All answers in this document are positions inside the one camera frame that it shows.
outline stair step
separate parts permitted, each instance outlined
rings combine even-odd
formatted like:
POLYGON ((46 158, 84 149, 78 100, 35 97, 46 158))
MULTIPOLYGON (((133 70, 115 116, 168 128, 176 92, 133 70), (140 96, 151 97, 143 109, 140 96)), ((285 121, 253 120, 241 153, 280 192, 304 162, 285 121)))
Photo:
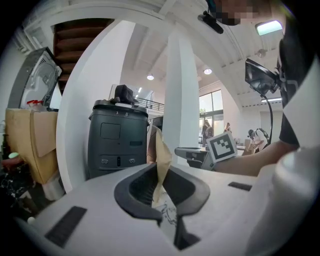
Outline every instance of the stair step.
POLYGON ((84 51, 94 40, 94 37, 79 37, 60 40, 56 47, 61 51, 84 51))
POLYGON ((70 77, 69 74, 63 74, 59 77, 59 82, 67 82, 69 77, 70 77))
POLYGON ((64 74, 71 74, 72 70, 74 70, 76 63, 64 63, 61 65, 62 72, 64 74))
POLYGON ((105 26, 98 27, 76 27, 65 30, 57 31, 59 39, 71 39, 71 38, 95 38, 104 30, 105 26))
POLYGON ((66 21, 55 25, 56 32, 75 28, 107 27, 114 19, 110 18, 83 18, 66 21))
POLYGON ((83 53, 83 50, 65 51, 58 54, 55 58, 61 63, 76 63, 83 53))

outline ceiling light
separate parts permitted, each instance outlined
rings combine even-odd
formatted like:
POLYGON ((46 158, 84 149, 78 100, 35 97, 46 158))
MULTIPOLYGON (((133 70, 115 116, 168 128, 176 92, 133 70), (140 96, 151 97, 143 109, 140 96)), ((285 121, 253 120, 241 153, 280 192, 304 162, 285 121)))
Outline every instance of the ceiling light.
POLYGON ((282 30, 282 26, 279 21, 269 21, 264 23, 259 23, 255 25, 256 31, 258 32, 259 36, 263 36, 269 34, 271 32, 275 32, 278 30, 282 30))
POLYGON ((206 75, 210 75, 212 73, 212 70, 210 68, 207 68, 203 71, 206 75))
POLYGON ((270 102, 282 101, 282 98, 271 98, 268 99, 270 102))
POLYGON ((146 78, 147 78, 148 80, 153 80, 153 79, 155 79, 155 77, 154 77, 152 74, 149 74, 146 78))

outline window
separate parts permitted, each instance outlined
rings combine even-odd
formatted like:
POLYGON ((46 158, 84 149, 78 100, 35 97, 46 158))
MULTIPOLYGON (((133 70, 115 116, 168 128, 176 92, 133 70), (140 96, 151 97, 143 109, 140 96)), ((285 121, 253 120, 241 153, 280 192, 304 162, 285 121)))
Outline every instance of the window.
POLYGON ((205 120, 213 128, 213 136, 224 132, 224 106, 221 90, 217 90, 199 98, 200 119, 199 119, 199 141, 202 138, 202 127, 205 120))
POLYGON ((222 104, 222 94, 221 90, 214 91, 212 93, 213 110, 223 110, 224 106, 222 104))
POLYGON ((211 112, 213 110, 211 93, 201 96, 199 98, 199 106, 200 106, 200 113, 211 112))
POLYGON ((221 90, 217 90, 199 98, 200 114, 223 110, 221 90))

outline black shirt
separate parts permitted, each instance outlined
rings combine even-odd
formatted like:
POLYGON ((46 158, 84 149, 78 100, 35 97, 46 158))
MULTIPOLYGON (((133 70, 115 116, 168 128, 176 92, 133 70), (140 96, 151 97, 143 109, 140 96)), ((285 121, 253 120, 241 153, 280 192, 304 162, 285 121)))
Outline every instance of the black shirt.
MULTIPOLYGON (((315 57, 310 43, 310 35, 293 15, 286 20, 285 34, 279 45, 278 68, 285 77, 284 88, 281 89, 283 108, 291 100, 305 79, 315 57)), ((297 137, 287 120, 282 116, 279 139, 283 142, 299 145, 297 137)))

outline balcony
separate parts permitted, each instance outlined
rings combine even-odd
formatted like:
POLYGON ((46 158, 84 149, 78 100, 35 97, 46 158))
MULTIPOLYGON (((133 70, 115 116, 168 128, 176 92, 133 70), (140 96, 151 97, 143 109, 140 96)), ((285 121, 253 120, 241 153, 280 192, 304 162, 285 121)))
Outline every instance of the balcony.
POLYGON ((153 118, 156 116, 163 116, 165 111, 165 105, 159 102, 151 101, 144 98, 136 98, 140 107, 148 109, 149 118, 153 118))

